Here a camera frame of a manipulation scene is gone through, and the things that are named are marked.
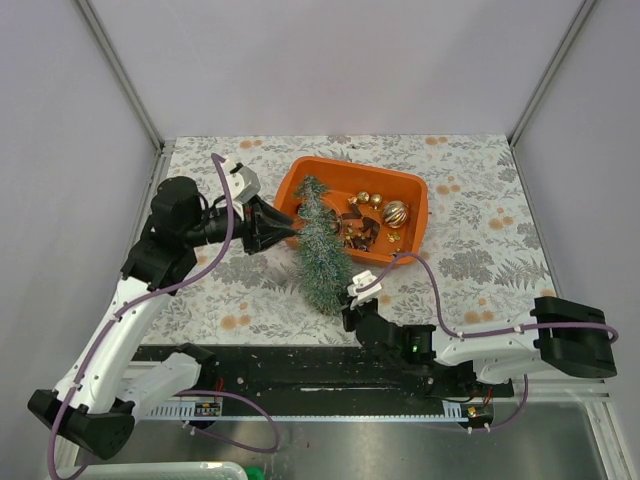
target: gold ball ornament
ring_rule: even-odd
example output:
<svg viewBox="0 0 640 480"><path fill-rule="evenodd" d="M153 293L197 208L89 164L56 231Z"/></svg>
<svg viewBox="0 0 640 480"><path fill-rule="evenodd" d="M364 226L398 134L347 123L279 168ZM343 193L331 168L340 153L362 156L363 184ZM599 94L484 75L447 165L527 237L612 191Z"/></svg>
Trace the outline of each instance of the gold ball ornament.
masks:
<svg viewBox="0 0 640 480"><path fill-rule="evenodd" d="M380 195L379 193L374 193L373 195L371 195L369 203L374 210L379 209L382 206L382 195Z"/></svg>
<svg viewBox="0 0 640 480"><path fill-rule="evenodd" d="M400 200L387 203L382 211L382 221L391 228L400 228L409 218L409 207Z"/></svg>
<svg viewBox="0 0 640 480"><path fill-rule="evenodd" d="M356 198L358 199L358 203L360 204L364 205L365 203L369 203L369 194L367 192L358 193Z"/></svg>

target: orange bin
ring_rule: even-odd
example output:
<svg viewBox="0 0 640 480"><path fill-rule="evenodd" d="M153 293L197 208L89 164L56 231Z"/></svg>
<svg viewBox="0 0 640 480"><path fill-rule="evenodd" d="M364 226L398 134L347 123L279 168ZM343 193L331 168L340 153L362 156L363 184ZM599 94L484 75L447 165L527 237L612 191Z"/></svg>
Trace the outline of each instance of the orange bin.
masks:
<svg viewBox="0 0 640 480"><path fill-rule="evenodd" d="M427 184L420 177L328 158L302 157L291 166L291 170L280 184L275 199L275 207L292 218L296 218L296 208L300 204L300 199L296 198L294 193L307 175L317 177L329 187L325 204L338 215L349 212L349 198L358 192L382 195L382 206L378 210L368 204L358 205L362 215L380 223L380 233L370 252L347 249L354 260L384 267L393 260L392 254L398 248L401 252L418 253L429 218ZM389 228L382 223L382 210L391 200L401 200L409 207L409 219L397 229ZM362 226L361 220L348 222L353 224L354 230ZM389 241L387 235L392 232L399 234L399 241ZM288 239L287 244L295 247L297 242L293 238ZM413 258L402 258L396 265L405 265L413 261Z"/></svg>

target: white wall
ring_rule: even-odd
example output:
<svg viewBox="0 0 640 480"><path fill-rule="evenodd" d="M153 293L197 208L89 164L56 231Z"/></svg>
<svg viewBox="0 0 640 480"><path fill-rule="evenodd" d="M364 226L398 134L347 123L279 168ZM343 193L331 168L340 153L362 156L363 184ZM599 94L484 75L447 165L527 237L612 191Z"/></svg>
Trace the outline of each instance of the white wall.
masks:
<svg viewBox="0 0 640 480"><path fill-rule="evenodd" d="M0 45L0 478L38 479L27 401L101 318L153 152L72 2L3 2Z"/></svg>
<svg viewBox="0 0 640 480"><path fill-rule="evenodd" d="M94 0L161 134L509 132L581 0Z"/></svg>
<svg viewBox="0 0 640 480"><path fill-rule="evenodd" d="M561 288L620 330L609 382L640 444L640 2L604 1L518 145Z"/></svg>

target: floral pattern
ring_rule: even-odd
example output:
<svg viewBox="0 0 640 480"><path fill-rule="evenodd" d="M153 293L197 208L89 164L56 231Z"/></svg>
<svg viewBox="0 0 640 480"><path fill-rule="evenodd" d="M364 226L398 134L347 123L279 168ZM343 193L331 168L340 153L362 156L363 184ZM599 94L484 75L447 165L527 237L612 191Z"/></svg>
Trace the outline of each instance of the floral pattern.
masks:
<svg viewBox="0 0 640 480"><path fill-rule="evenodd" d="M208 198L217 197L221 187L211 152L255 170L268 202L291 163L307 155L422 177L429 187L430 218L420 254L434 270L451 325L504 320L530 310L535 297L553 295L504 135L182 137L168 175L188 175ZM197 249L195 271L218 249ZM178 292L144 343L355 344L340 318L322 316L302 300L295 261L284 243L249 257L240 241L234 242L210 275ZM421 265L404 266L385 279L380 313L400 324L435 323L433 289Z"/></svg>

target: green object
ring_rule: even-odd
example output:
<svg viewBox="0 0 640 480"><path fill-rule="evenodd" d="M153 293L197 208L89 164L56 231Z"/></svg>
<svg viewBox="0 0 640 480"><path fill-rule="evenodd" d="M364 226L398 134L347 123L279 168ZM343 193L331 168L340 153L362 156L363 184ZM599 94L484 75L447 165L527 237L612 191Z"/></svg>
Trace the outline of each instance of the green object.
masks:
<svg viewBox="0 0 640 480"><path fill-rule="evenodd" d="M296 197L302 200L298 215L304 222L298 230L298 274L305 300L324 315L337 315L338 295L351 280L352 263L332 230L335 216L322 201L327 190L311 175L296 190Z"/></svg>
<svg viewBox="0 0 640 480"><path fill-rule="evenodd" d="M247 472L249 480L264 480L264 473L258 467L247 467L244 471Z"/></svg>

